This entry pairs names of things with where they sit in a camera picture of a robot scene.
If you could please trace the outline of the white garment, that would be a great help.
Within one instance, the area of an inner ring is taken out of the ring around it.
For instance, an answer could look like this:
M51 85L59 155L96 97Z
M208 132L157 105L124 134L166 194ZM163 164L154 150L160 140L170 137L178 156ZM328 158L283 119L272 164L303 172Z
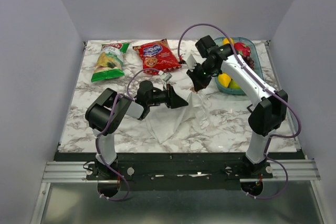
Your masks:
M169 109L166 105L156 106L145 119L149 133L160 144L177 133L187 121L190 121L198 132L210 125L211 101L204 92L195 92L191 88L190 91L185 90L181 97L188 102L187 106L177 109Z

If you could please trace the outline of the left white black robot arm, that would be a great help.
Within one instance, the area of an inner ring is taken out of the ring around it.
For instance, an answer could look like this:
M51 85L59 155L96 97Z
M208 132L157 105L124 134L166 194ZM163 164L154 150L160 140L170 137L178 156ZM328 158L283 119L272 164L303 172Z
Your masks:
M107 88L87 109L85 119L96 136L96 159L87 168L88 175L112 179L116 175L117 159L114 133L127 115L139 121L146 119L151 134L160 142L165 141L183 121L188 108L187 100L179 96L172 85L163 89L154 87L151 81L140 82L134 99Z

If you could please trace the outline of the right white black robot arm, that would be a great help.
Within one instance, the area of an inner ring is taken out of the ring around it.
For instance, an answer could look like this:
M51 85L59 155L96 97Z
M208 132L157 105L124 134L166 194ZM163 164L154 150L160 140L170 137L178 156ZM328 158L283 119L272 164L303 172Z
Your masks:
M198 63L193 56L186 60L187 75L192 80L194 90L205 89L215 74L225 73L238 84L254 107L248 118L252 136L241 171L246 177L255 177L266 161L270 135L286 118L288 95L265 83L230 44L218 46L211 36L205 36L195 46L204 61Z

